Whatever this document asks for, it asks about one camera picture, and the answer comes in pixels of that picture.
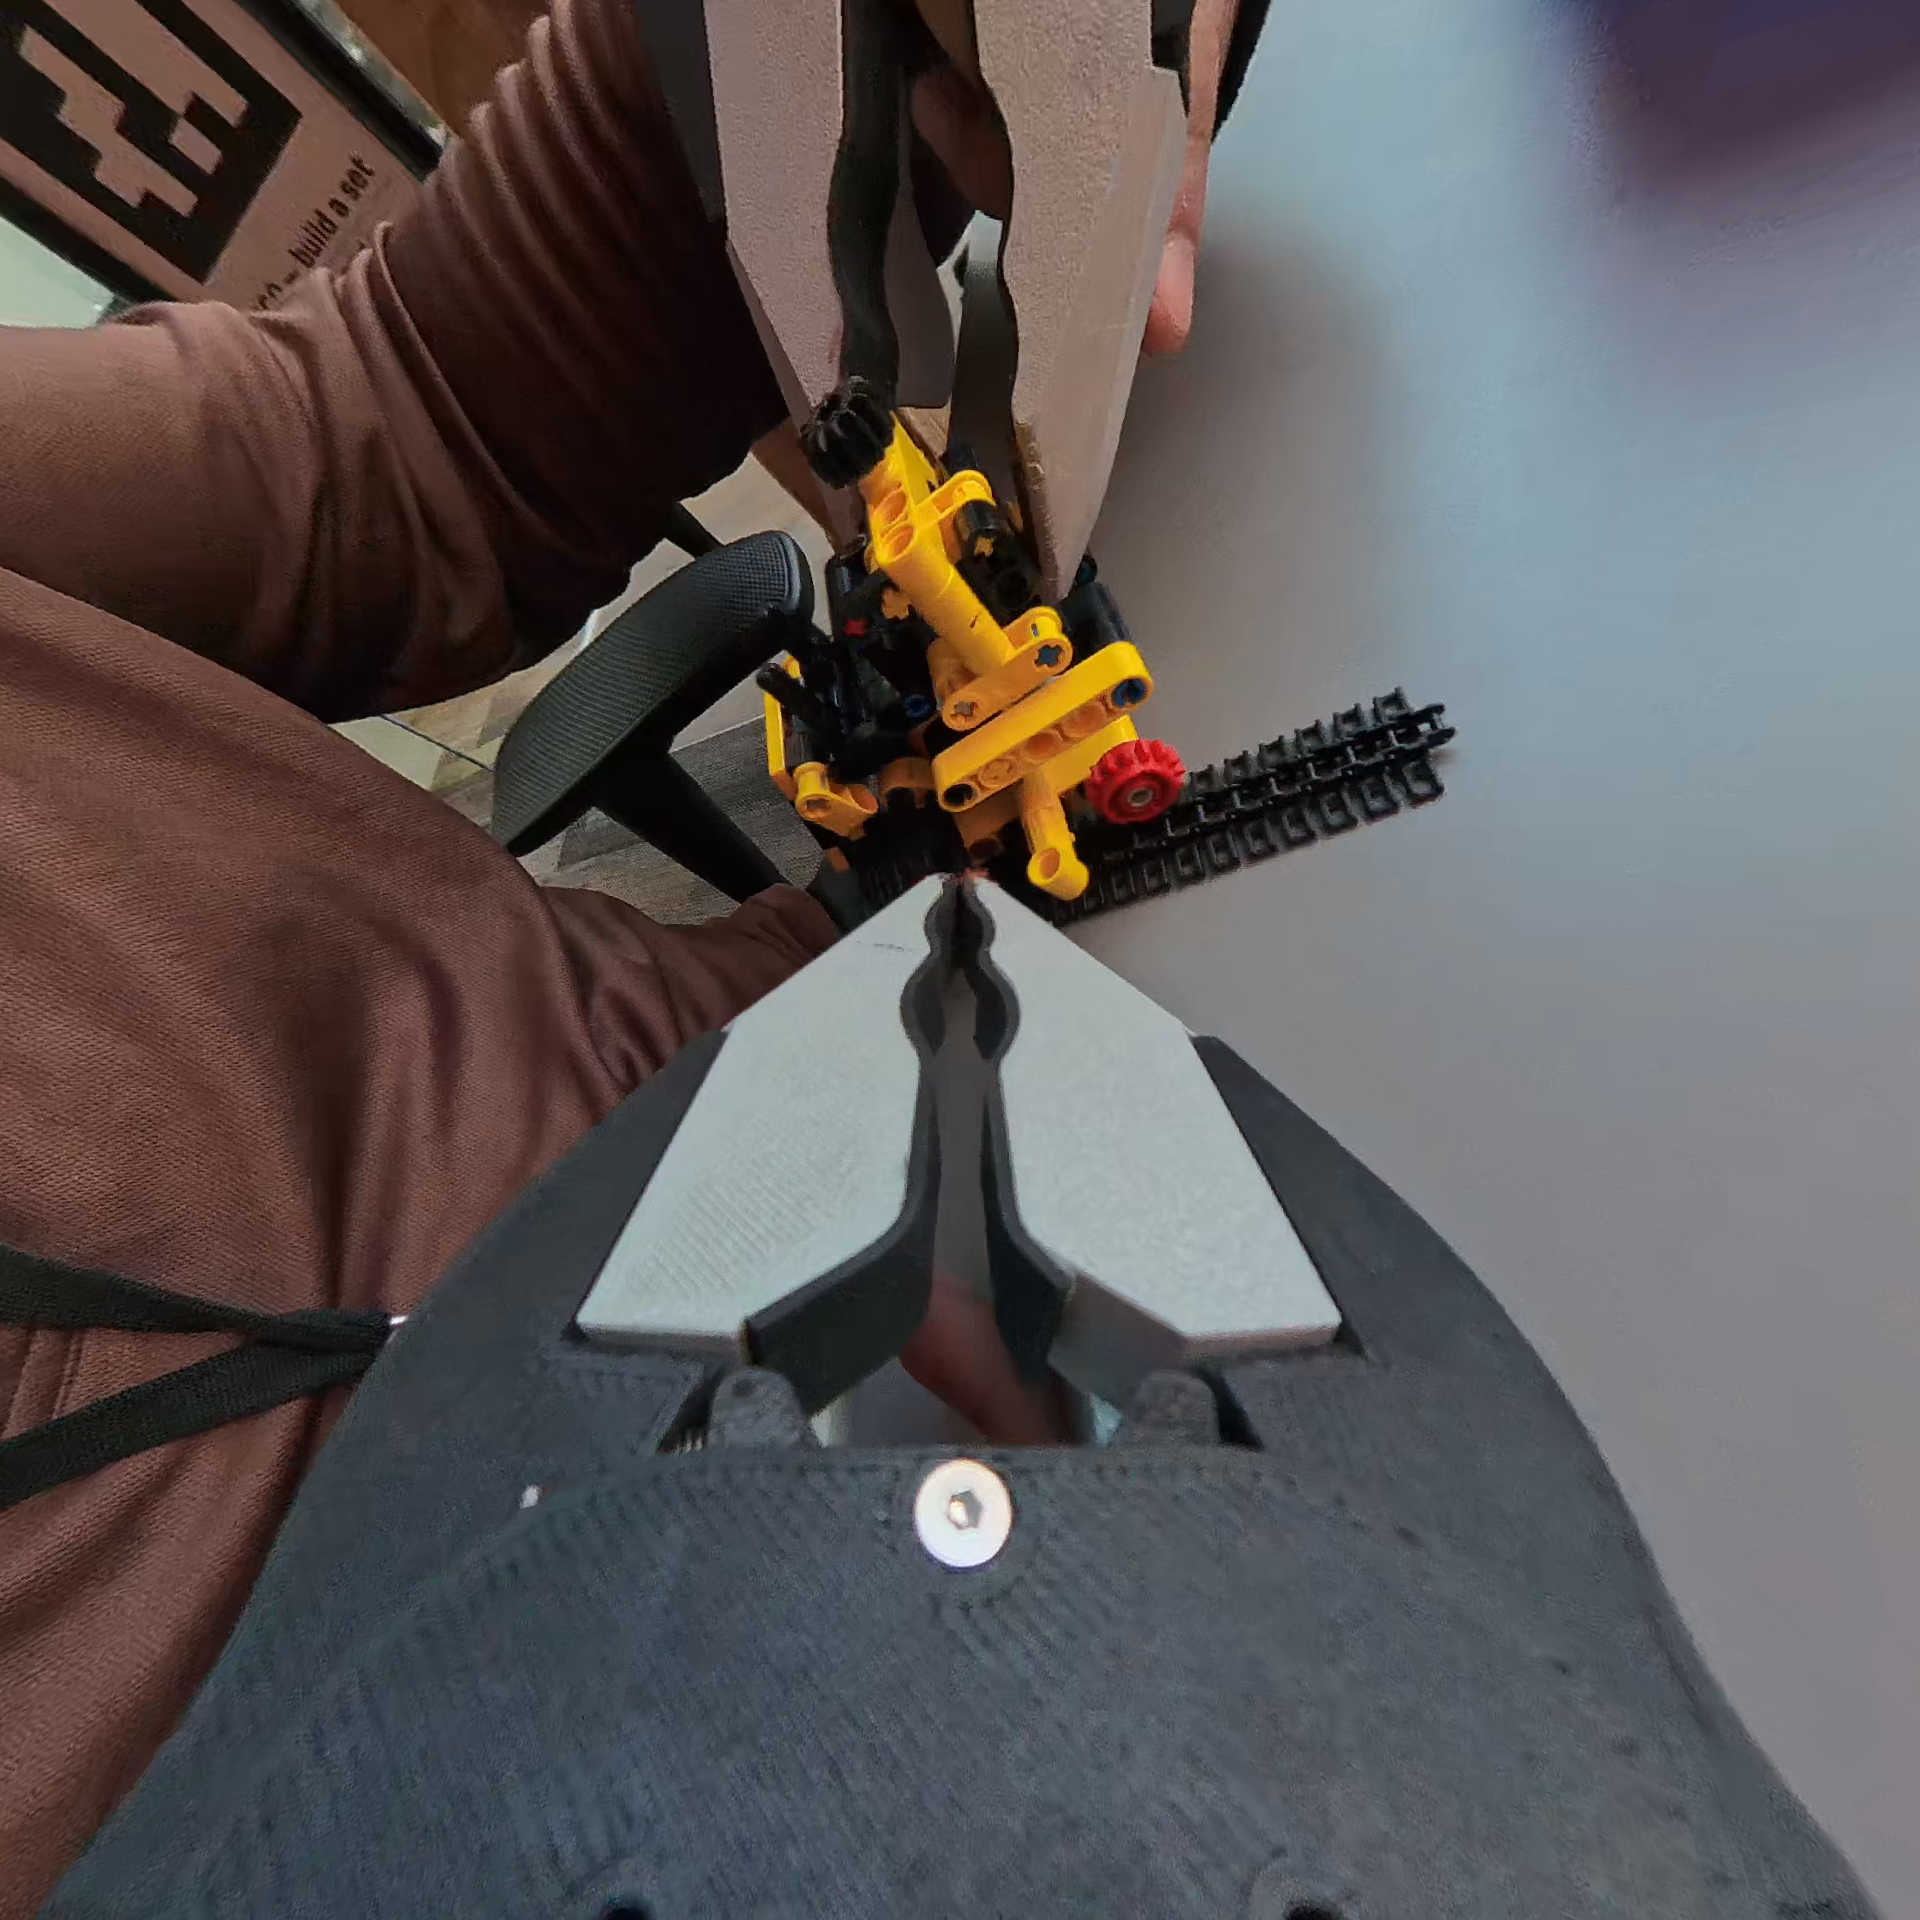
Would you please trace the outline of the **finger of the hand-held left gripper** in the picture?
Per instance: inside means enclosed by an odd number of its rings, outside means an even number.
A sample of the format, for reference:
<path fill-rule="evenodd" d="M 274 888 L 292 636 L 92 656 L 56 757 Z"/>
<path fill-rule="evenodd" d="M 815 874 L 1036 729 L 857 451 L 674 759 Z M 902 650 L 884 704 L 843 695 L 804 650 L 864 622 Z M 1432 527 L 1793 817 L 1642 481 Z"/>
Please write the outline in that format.
<path fill-rule="evenodd" d="M 975 217 L 956 308 L 956 451 L 1017 506 L 1044 596 L 1069 596 L 1139 361 L 1193 143 L 1193 14 L 975 0 L 975 67 L 1012 156 Z"/>
<path fill-rule="evenodd" d="M 918 54 L 914 6 L 707 6 L 725 240 L 793 417 L 847 372 L 954 405 L 956 322 L 914 204 Z"/>

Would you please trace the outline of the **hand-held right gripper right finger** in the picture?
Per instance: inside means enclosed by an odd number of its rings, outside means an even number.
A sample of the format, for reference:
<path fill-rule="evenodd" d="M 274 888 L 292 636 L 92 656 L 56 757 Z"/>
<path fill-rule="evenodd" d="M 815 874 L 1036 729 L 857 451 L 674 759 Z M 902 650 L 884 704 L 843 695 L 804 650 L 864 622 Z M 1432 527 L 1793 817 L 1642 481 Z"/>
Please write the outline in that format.
<path fill-rule="evenodd" d="M 1007 1349 L 1132 1408 L 1150 1372 L 1337 1343 L 1341 1312 L 1203 1045 L 985 880 L 964 888 L 964 967 Z"/>

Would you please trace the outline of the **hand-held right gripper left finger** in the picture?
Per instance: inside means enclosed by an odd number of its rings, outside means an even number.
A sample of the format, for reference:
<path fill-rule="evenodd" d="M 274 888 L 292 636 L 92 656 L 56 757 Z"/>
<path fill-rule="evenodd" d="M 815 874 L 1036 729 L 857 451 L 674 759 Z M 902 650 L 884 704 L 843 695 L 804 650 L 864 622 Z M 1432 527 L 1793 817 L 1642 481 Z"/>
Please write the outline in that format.
<path fill-rule="evenodd" d="M 746 1360 L 831 1414 L 935 1292 L 939 1045 L 964 888 L 914 885 L 719 1034 L 579 1333 Z"/>

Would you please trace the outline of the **yellow black lego vehicle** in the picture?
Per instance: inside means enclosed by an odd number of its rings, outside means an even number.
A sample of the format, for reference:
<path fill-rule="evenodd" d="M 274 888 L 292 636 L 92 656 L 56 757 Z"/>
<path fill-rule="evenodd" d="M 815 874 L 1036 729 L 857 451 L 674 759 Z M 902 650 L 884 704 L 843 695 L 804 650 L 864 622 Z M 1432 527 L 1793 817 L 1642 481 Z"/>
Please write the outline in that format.
<path fill-rule="evenodd" d="M 998 863 L 1044 909 L 1093 905 L 1093 830 L 1150 830 L 1193 777 L 1139 729 L 1154 671 L 1096 563 L 1044 599 L 985 473 L 924 454 L 864 372 L 795 444 L 864 522 L 831 628 L 753 673 L 780 797 L 857 885 Z"/>

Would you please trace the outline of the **black lego track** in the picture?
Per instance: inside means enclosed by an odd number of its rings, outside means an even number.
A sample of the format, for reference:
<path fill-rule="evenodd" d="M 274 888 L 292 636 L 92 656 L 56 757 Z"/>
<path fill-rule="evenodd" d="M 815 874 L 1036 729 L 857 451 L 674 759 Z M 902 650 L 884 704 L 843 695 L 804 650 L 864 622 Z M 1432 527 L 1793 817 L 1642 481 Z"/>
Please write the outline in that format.
<path fill-rule="evenodd" d="M 1044 897 L 1044 912 L 1054 929 L 1096 920 L 1391 821 L 1440 797 L 1433 757 L 1449 744 L 1449 704 L 1391 689 L 1197 770 L 1167 817 L 1093 821 L 1077 837 L 1093 885 L 1071 905 Z"/>

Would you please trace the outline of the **person's left forearm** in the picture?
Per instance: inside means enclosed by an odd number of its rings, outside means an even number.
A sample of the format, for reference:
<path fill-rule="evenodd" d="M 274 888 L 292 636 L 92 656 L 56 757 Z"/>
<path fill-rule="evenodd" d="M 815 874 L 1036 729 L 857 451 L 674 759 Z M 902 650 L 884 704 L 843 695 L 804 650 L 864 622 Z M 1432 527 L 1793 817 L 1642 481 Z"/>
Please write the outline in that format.
<path fill-rule="evenodd" d="M 7 326 L 7 702 L 210 656 L 338 727 L 509 673 L 784 422 L 641 6 L 552 6 L 274 316 Z"/>

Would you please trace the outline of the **person's left hand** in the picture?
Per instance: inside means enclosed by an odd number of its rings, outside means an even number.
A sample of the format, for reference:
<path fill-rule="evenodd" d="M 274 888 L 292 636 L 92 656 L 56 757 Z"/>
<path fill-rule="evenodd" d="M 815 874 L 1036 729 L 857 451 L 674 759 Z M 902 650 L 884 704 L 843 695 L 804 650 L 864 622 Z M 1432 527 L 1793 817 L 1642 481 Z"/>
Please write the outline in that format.
<path fill-rule="evenodd" d="M 1167 249 L 1139 326 L 1139 354 L 1170 354 L 1193 345 L 1193 308 L 1197 308 L 1197 244 L 1207 217 L 1207 156 L 1216 156 L 1216 97 L 1219 67 L 1235 44 L 1235 0 L 1197 0 L 1193 6 L 1193 128 L 1187 128 L 1187 173 L 1167 223 Z"/>

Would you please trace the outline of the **person's right hand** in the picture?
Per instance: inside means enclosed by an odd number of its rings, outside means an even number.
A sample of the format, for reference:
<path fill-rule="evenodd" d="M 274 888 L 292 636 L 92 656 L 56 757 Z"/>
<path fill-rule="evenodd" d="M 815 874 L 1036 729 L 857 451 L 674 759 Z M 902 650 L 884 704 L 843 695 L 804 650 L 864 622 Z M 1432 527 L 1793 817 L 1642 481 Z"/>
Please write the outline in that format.
<path fill-rule="evenodd" d="M 935 1282 L 924 1320 L 902 1343 L 902 1372 L 954 1408 L 994 1450 L 1054 1444 L 1054 1408 L 1017 1381 L 994 1309 L 956 1282 Z"/>

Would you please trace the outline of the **printed marker card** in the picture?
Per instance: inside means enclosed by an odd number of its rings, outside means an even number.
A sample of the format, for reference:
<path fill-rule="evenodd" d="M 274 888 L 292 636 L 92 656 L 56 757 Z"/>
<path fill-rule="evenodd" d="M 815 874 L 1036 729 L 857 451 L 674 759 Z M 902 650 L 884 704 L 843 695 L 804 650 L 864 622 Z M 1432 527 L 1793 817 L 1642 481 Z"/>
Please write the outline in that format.
<path fill-rule="evenodd" d="M 7 223 L 117 299 L 269 316 L 399 223 L 442 143 L 338 6 L 0 6 Z"/>

